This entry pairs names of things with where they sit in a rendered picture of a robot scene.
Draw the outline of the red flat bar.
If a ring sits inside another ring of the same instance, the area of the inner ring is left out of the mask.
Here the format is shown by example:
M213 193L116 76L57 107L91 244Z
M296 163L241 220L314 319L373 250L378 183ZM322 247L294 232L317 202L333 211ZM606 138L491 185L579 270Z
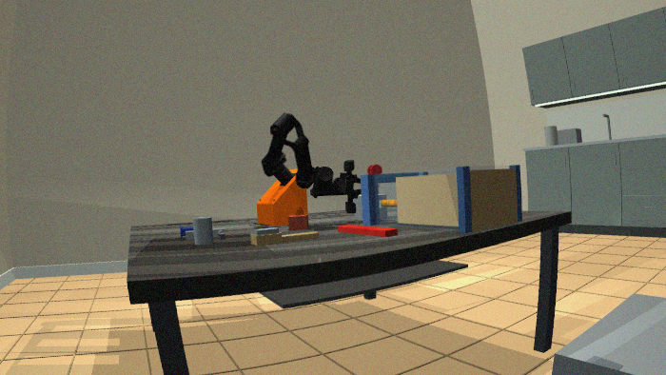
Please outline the red flat bar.
M359 227L359 226L340 226L338 232L343 233L359 233L373 236L389 237L398 235L396 228L389 227Z

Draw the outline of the grey cylinder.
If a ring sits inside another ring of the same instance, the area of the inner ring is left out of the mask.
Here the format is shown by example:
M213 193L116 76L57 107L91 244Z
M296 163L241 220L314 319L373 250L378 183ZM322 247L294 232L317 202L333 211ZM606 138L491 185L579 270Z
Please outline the grey cylinder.
M195 245L214 244L211 217L192 218Z

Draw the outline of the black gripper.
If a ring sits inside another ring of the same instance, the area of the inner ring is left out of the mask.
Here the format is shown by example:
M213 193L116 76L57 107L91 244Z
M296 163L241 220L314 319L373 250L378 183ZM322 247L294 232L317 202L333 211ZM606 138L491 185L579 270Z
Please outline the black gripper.
M352 174L354 169L354 160L346 160L343 162L344 171L350 173L350 179L354 179L354 183L361 183L361 179L357 177L357 174ZM347 195L348 202L345 202L345 211L347 213L356 213L356 204L353 203L353 199L358 199L358 195L362 194L361 189L355 189L353 193L340 193L335 191L335 188L338 187L338 182L335 182L335 179L332 179L331 184L331 195Z

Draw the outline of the dark grey flat shelf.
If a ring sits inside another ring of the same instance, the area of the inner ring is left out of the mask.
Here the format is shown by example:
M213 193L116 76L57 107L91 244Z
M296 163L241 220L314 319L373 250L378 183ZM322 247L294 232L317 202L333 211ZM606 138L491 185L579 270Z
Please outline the dark grey flat shelf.
M282 308L308 306L412 284L464 268L468 268L468 264L436 260L339 282L265 291L260 294Z

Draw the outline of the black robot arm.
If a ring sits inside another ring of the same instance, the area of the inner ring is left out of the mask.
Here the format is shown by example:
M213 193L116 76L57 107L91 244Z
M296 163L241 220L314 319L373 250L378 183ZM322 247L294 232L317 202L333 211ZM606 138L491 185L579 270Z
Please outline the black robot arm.
M294 127L299 139L292 143L287 141L286 137ZM273 139L268 153L262 161L264 174L268 177L274 175L281 182L280 186L285 186L295 176L296 183L300 188L310 188L314 183L310 190L310 195L314 198L317 198L317 196L331 196L333 170L328 167L313 168L311 166L309 142L304 136L302 124L292 114L285 112L270 127L270 133L273 134ZM282 153L284 145L294 150L298 168L296 173L291 173L284 164L287 160L285 154ZM340 177L336 178L335 182L338 182L335 191L340 193L354 192L354 179L350 179L350 173L341 172Z

